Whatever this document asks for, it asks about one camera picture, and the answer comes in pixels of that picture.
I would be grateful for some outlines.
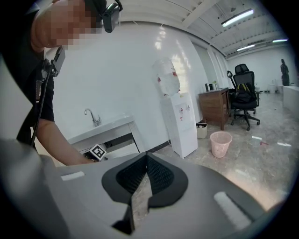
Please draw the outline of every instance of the office chair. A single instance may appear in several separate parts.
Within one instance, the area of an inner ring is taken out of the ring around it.
[[[248,102],[248,103],[240,103],[237,101],[234,101],[232,99],[231,109],[235,110],[234,112],[234,120],[231,122],[231,125],[234,125],[234,122],[236,120],[245,119],[248,128],[247,131],[250,130],[250,123],[249,120],[256,120],[257,125],[260,125],[260,120],[257,118],[252,117],[248,111],[253,111],[253,114],[256,114],[256,107],[259,106],[259,93],[255,91],[254,86],[254,72],[249,71],[246,64],[240,64],[235,67],[235,75],[233,76],[234,80],[232,79],[232,72],[228,71],[228,77],[231,79],[234,88],[237,90],[237,86],[239,84],[246,84],[249,83],[251,85],[252,94],[255,96],[254,100]]]

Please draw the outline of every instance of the marble floor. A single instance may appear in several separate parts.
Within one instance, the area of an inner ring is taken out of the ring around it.
[[[221,159],[215,158],[211,152],[209,137],[211,133],[220,131],[218,126],[212,125],[208,125],[207,137],[198,139],[198,149],[186,158],[181,159],[171,145],[156,153],[216,170],[268,210],[288,195],[299,168],[299,119],[283,107],[282,100],[281,94],[261,93],[255,115],[261,124],[257,126],[256,121],[250,120],[249,132],[244,120],[232,126],[232,119],[229,119],[225,131],[233,136],[233,140]],[[151,196],[150,181],[146,175],[132,197],[136,228],[147,215],[147,202]]]

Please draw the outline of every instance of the black mesh pad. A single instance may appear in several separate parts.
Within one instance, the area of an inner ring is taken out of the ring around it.
[[[102,177],[102,185],[112,200],[131,205],[131,197],[145,173],[149,175],[153,194],[149,198],[148,208],[170,206],[187,189],[186,174],[152,153],[139,154],[108,170]]]

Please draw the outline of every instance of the pink wastebasket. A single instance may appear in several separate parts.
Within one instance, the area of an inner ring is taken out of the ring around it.
[[[211,134],[210,140],[212,143],[212,154],[216,158],[222,158],[226,154],[233,137],[228,132],[218,131]]]

